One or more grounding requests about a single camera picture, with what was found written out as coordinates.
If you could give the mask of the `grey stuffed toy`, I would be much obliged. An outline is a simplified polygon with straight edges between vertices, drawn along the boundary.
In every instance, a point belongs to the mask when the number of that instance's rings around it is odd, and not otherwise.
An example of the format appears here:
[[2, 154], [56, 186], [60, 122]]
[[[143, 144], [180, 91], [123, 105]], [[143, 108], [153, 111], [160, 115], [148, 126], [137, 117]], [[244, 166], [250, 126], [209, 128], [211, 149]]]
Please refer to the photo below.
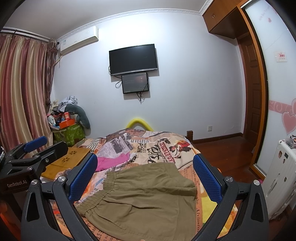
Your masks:
[[85, 129], [90, 129], [90, 122], [83, 108], [78, 105], [68, 104], [65, 107], [65, 112], [69, 112], [71, 115], [77, 115], [76, 121], [80, 123]]

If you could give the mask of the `wooden folding bed table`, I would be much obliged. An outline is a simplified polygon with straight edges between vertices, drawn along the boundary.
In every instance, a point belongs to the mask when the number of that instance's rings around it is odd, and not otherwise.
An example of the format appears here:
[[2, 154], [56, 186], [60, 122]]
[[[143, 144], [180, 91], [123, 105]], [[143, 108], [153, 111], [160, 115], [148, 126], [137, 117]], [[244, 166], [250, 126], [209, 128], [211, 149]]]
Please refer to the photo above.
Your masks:
[[46, 166], [46, 171], [41, 176], [49, 180], [54, 180], [59, 172], [72, 169], [79, 165], [90, 151], [88, 148], [69, 147], [67, 154]]

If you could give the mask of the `olive green shorts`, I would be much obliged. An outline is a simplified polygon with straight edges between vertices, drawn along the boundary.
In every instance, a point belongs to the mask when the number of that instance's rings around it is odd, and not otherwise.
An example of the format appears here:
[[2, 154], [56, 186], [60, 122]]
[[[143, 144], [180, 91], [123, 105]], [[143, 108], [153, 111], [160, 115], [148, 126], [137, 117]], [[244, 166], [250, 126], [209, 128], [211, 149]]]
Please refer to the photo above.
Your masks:
[[196, 234], [194, 182], [173, 163], [107, 172], [103, 189], [76, 206], [100, 231], [119, 240], [191, 240]]

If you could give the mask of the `wooden bedpost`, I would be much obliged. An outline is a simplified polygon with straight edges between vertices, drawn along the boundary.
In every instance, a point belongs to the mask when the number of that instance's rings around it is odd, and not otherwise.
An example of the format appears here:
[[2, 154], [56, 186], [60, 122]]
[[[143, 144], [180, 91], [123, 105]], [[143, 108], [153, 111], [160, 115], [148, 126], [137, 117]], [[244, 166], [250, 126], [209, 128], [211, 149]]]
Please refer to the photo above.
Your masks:
[[193, 141], [193, 131], [187, 131], [186, 138], [192, 142]]

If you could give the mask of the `yellow foam bed rail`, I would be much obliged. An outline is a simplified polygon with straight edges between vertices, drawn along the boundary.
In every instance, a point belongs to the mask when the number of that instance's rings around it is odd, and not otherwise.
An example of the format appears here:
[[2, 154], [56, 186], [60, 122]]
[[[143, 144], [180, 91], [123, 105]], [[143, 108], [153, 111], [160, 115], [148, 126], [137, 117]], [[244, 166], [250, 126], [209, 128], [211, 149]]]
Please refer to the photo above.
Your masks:
[[126, 128], [133, 128], [135, 126], [140, 125], [142, 128], [144, 128], [146, 131], [151, 131], [153, 132], [154, 130], [152, 127], [143, 119], [141, 118], [133, 118], [126, 126]]

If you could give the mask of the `green storage bag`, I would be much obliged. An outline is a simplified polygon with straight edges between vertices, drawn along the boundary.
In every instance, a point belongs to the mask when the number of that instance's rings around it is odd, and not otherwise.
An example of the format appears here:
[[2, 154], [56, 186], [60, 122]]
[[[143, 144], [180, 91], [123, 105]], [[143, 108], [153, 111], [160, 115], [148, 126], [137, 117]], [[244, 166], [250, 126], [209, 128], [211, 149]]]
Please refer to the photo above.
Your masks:
[[53, 131], [55, 142], [65, 142], [67, 146], [72, 147], [85, 138], [85, 132], [78, 123], [67, 128]]

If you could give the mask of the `wooden overhead cabinet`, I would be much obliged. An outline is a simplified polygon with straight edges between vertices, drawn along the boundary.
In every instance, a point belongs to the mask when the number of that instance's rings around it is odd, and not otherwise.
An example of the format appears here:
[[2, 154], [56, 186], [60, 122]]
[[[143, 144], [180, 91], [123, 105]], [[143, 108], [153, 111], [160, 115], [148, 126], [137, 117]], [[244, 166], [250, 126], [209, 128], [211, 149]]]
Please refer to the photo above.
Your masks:
[[236, 39], [247, 33], [248, 27], [239, 6], [240, 0], [215, 0], [203, 14], [208, 32]]

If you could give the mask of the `red striped curtain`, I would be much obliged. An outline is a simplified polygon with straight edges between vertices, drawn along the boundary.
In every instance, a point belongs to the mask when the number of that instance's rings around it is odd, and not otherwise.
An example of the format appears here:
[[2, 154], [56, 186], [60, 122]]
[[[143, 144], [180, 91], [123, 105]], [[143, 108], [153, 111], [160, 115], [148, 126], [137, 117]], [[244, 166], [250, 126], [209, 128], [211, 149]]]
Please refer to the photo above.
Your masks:
[[9, 151], [45, 136], [57, 56], [57, 41], [1, 34], [1, 146]]

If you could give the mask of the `yellow orange plush blanket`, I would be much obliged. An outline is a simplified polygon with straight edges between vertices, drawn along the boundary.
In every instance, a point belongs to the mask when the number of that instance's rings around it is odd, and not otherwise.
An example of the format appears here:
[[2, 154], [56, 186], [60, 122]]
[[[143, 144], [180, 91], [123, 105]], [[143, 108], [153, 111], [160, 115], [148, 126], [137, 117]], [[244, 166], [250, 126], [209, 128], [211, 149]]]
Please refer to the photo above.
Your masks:
[[[209, 219], [210, 215], [212, 214], [212, 212], [216, 208], [217, 203], [212, 202], [208, 196], [202, 196], [201, 197], [201, 202], [202, 202], [203, 225], [205, 225], [205, 223]], [[232, 210], [230, 212], [230, 215], [229, 215], [229, 217], [228, 217], [228, 219], [227, 219], [227, 221], [226, 221], [224, 227], [222, 228], [222, 230], [221, 230], [218, 237], [225, 236], [229, 232], [229, 230], [231, 228], [231, 225], [233, 224], [233, 221], [234, 221], [234, 219], [236, 217], [237, 211], [238, 211], [238, 208], [234, 204], [234, 206], [233, 206], [233, 208], [232, 208]]]

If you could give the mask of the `small black wall monitor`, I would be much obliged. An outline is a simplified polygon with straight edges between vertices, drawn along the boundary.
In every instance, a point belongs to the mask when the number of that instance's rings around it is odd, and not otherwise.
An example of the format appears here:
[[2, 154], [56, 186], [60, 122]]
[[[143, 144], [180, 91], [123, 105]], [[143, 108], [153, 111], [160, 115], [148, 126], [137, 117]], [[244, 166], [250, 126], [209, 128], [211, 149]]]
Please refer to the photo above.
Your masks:
[[147, 72], [123, 75], [121, 82], [123, 94], [149, 91], [149, 77]]

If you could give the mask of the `newspaper print bed quilt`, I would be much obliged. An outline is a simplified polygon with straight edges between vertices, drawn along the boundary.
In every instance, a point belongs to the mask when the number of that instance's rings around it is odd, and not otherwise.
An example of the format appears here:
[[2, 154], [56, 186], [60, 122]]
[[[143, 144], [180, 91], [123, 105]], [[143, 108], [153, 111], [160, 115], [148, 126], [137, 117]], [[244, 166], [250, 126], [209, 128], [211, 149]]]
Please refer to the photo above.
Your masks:
[[[172, 162], [180, 174], [193, 181], [197, 188], [196, 231], [200, 231], [203, 227], [201, 197], [208, 196], [208, 194], [193, 168], [193, 157], [199, 151], [186, 137], [171, 132], [151, 132], [126, 128], [103, 138], [84, 138], [72, 147], [88, 148], [91, 150], [90, 153], [97, 157], [116, 158], [120, 154], [129, 153], [127, 162], [95, 172], [82, 198], [75, 203], [76, 205], [81, 204], [87, 197], [103, 188], [103, 181], [108, 171], [115, 172], [150, 163]], [[68, 174], [70, 170], [59, 172], [55, 179]], [[41, 180], [42, 182], [54, 181], [44, 177], [41, 177]]]

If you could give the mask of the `white air conditioner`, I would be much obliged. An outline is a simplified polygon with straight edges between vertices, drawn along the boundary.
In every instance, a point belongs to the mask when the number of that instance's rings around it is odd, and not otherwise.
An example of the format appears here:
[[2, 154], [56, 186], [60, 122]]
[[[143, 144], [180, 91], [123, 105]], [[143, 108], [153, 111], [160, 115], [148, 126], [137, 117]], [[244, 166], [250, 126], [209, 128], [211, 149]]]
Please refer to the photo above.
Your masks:
[[62, 37], [59, 40], [60, 54], [65, 56], [73, 51], [98, 41], [98, 28], [96, 26], [89, 27], [81, 30], [80, 32], [75, 32], [69, 36]]

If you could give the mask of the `orange box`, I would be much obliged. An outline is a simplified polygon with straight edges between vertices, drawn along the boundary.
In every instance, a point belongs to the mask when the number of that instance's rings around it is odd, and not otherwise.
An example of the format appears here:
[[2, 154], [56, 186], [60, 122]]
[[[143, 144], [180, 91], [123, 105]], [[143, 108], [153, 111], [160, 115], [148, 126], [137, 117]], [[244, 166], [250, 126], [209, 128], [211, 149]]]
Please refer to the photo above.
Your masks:
[[63, 128], [67, 128], [69, 126], [72, 126], [75, 123], [76, 123], [76, 121], [74, 119], [68, 119], [68, 120], [64, 120], [64, 121], [60, 122], [59, 127], [60, 127], [60, 129], [63, 129]]

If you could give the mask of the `wooden door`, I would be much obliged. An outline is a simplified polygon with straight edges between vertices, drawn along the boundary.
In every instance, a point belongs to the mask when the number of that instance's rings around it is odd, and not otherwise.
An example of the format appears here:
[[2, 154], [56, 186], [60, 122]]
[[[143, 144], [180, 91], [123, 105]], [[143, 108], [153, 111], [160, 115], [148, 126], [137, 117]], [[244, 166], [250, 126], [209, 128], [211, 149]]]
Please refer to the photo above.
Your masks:
[[258, 140], [261, 120], [261, 79], [258, 57], [250, 34], [238, 38], [246, 86], [246, 116], [244, 136], [253, 145]]

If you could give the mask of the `wall mounted black television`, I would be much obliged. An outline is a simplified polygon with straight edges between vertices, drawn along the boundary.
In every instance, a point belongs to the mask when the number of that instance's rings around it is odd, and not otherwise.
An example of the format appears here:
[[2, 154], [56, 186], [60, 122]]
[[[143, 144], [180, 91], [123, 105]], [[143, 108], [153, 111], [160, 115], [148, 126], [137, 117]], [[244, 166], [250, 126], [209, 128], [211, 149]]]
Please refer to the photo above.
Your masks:
[[109, 51], [110, 75], [158, 70], [154, 44], [125, 47]]

